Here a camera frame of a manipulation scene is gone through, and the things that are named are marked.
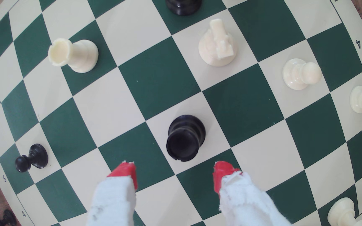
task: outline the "white cloth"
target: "white cloth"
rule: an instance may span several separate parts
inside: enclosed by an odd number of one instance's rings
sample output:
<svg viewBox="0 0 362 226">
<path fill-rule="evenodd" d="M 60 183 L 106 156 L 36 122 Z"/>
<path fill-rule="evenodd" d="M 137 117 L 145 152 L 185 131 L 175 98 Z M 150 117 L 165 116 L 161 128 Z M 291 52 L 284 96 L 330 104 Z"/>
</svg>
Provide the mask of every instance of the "white cloth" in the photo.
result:
<svg viewBox="0 0 362 226">
<path fill-rule="evenodd" d="M 291 226 L 269 195 L 260 191 L 241 171 L 222 178 L 220 211 L 227 226 Z"/>
<path fill-rule="evenodd" d="M 131 177 L 107 177 L 94 191 L 87 226 L 133 226 L 136 194 Z"/>
</svg>

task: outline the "vinyl chess mat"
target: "vinyl chess mat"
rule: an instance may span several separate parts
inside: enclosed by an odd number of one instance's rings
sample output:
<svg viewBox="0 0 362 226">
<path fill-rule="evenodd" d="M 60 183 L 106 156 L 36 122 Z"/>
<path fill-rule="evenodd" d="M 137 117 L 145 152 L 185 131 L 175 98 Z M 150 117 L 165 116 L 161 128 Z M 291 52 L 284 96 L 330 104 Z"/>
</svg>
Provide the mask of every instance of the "vinyl chess mat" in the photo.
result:
<svg viewBox="0 0 362 226">
<path fill-rule="evenodd" d="M 221 18 L 238 53 L 199 56 Z M 47 59 L 56 38 L 93 41 L 86 74 Z M 292 58 L 322 80 L 286 86 Z M 0 6 L 0 187 L 23 226 L 84 225 L 94 189 L 123 160 L 137 166 L 137 226 L 224 226 L 215 161 L 248 172 L 294 225 L 328 226 L 349 197 L 362 219 L 362 21 L 350 0 L 204 0 L 193 15 L 164 0 L 5 0 Z M 206 140 L 188 162 L 166 150 L 170 123 L 198 117 Z M 43 145 L 49 164 L 15 170 Z"/>
</svg>

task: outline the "black pawn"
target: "black pawn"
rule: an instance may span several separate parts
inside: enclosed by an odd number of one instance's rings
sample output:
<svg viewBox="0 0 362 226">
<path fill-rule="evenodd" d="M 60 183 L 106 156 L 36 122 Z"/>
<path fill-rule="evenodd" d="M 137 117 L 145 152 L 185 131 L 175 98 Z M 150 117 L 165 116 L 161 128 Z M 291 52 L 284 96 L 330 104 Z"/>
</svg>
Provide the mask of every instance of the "black pawn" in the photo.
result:
<svg viewBox="0 0 362 226">
<path fill-rule="evenodd" d="M 175 160 L 189 161 L 198 153 L 205 136 L 205 126 L 197 117 L 179 116 L 168 129 L 167 152 Z"/>
<path fill-rule="evenodd" d="M 5 210 L 4 211 L 4 218 L 2 220 L 0 220 L 0 226 L 4 226 L 4 225 L 11 225 L 11 226 L 15 226 L 16 225 L 16 218 L 15 215 L 13 215 L 13 213 L 9 210 Z"/>
<path fill-rule="evenodd" d="M 180 16 L 187 16 L 201 7 L 202 0 L 166 0 L 166 5 L 171 12 Z"/>
<path fill-rule="evenodd" d="M 30 147 L 28 157 L 23 155 L 16 158 L 15 167 L 19 172 L 26 172 L 33 165 L 37 168 L 44 168 L 48 164 L 47 151 L 41 144 L 34 144 Z"/>
</svg>

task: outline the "white rook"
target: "white rook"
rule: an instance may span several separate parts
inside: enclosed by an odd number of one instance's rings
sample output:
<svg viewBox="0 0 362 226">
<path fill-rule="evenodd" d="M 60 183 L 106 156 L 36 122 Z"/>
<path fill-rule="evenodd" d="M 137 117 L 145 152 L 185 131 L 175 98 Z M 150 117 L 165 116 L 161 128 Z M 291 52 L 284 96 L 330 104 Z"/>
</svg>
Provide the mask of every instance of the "white rook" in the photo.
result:
<svg viewBox="0 0 362 226">
<path fill-rule="evenodd" d="M 71 43 L 58 38 L 48 48 L 48 60 L 58 67 L 68 64 L 77 73 L 86 73 L 94 68 L 98 59 L 97 46 L 90 40 Z"/>
</svg>

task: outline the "cream square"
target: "cream square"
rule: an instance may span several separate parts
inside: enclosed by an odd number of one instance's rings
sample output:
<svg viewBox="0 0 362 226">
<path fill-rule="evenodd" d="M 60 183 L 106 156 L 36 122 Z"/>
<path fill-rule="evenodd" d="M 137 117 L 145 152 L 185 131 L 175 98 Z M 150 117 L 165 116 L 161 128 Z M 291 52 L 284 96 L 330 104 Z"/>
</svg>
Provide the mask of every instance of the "cream square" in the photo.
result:
<svg viewBox="0 0 362 226">
<path fill-rule="evenodd" d="M 94 21 L 87 0 L 56 0 L 43 11 L 43 18 L 51 42 L 69 39 Z"/>
<path fill-rule="evenodd" d="M 18 194 L 18 198 L 36 226 L 50 226 L 58 223 L 36 184 Z"/>
<path fill-rule="evenodd" d="M 304 170 L 285 120 L 231 148 L 241 170 L 267 191 Z"/>
<path fill-rule="evenodd" d="M 317 208 L 321 208 L 354 184 L 349 149 L 344 143 L 305 169 Z"/>
<path fill-rule="evenodd" d="M 39 0 L 20 0 L 9 10 L 12 38 L 15 40 L 41 14 Z"/>
<path fill-rule="evenodd" d="M 60 67 L 45 58 L 23 79 L 39 121 L 72 98 Z"/>
<path fill-rule="evenodd" d="M 97 184 L 111 173 L 97 148 L 64 166 L 62 171 L 87 211 Z"/>
<path fill-rule="evenodd" d="M 171 36 L 151 0 L 125 0 L 96 21 L 117 65 Z"/>
<path fill-rule="evenodd" d="M 136 212 L 146 226 L 187 226 L 202 221 L 177 176 L 136 193 Z"/>
<path fill-rule="evenodd" d="M 0 57 L 0 100 L 1 102 L 22 81 L 22 71 L 12 43 Z"/>
<path fill-rule="evenodd" d="M 305 38 L 310 38 L 341 23 L 329 0 L 284 0 Z"/>
<path fill-rule="evenodd" d="M 145 121 L 118 67 L 74 96 L 98 147 Z"/>
</svg>

